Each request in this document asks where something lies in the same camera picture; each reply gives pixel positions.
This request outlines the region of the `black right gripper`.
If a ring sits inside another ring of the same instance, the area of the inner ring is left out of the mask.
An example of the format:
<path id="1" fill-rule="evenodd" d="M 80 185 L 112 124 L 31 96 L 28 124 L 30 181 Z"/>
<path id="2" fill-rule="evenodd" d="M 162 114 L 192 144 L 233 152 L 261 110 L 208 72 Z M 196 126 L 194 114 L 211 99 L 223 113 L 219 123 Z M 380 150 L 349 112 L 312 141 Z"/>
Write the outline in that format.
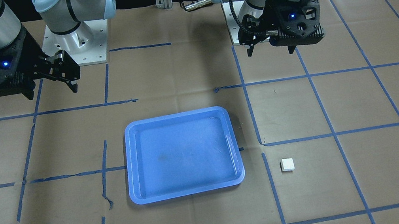
<path id="1" fill-rule="evenodd" d="M 28 52 L 26 57 L 31 81 L 42 78 L 59 81 L 65 83 L 73 93 L 78 92 L 77 80 L 81 68 L 65 50 L 58 50 L 52 56 Z"/>

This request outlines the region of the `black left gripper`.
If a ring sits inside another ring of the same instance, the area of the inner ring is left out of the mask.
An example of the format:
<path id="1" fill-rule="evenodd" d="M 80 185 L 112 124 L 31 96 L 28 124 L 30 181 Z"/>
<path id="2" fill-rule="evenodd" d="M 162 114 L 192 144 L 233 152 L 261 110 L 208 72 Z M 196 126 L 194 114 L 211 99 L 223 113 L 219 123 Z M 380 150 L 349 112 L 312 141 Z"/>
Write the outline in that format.
<path id="1" fill-rule="evenodd" d="M 243 17 L 235 17 L 235 22 L 239 27 L 238 31 L 238 43 L 245 45 L 247 56 L 252 57 L 254 46 L 257 43 L 266 41 L 269 37 L 278 36 L 278 30 L 275 27 L 266 29 L 261 25 L 262 20 L 255 18 L 252 15 L 244 15 Z M 293 54 L 297 46 L 288 46 L 287 50 L 289 54 Z"/>

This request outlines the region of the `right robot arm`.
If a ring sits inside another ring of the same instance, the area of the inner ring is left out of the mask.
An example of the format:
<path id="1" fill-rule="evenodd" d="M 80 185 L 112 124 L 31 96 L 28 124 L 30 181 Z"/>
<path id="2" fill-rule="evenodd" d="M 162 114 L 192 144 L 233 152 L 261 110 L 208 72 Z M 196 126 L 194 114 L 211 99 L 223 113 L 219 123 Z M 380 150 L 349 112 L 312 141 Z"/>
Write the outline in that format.
<path id="1" fill-rule="evenodd" d="M 0 97 L 21 94 L 34 98 L 35 80 L 65 83 L 77 93 L 79 63 L 73 55 L 96 46 L 88 21 L 115 16 L 115 0 L 31 0 L 55 41 L 54 55 L 40 45 L 15 13 L 0 0 Z"/>

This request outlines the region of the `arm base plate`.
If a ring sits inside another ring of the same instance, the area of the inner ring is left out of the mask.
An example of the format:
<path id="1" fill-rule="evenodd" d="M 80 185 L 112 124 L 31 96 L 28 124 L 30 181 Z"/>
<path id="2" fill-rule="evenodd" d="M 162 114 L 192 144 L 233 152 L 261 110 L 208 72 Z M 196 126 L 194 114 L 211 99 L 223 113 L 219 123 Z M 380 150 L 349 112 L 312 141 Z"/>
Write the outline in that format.
<path id="1" fill-rule="evenodd" d="M 242 8 L 243 3 L 244 3 L 244 0 L 233 2 L 234 11 L 240 21 L 241 21 L 240 9 Z M 225 2 L 225 3 L 222 3 L 221 6 L 223 9 L 223 14 L 224 14 L 225 21 L 227 24 L 227 30 L 229 32 L 232 44 L 233 44 L 233 46 L 240 46 L 240 42 L 239 42 L 239 38 L 238 38 L 239 26 L 235 22 L 234 17 L 232 16 L 230 4 L 228 2 Z"/>
<path id="2" fill-rule="evenodd" d="M 106 19 L 83 21 L 76 31 L 66 35 L 54 34 L 46 26 L 43 52 L 54 55 L 64 50 L 80 66 L 106 63 L 109 49 L 108 22 Z"/>

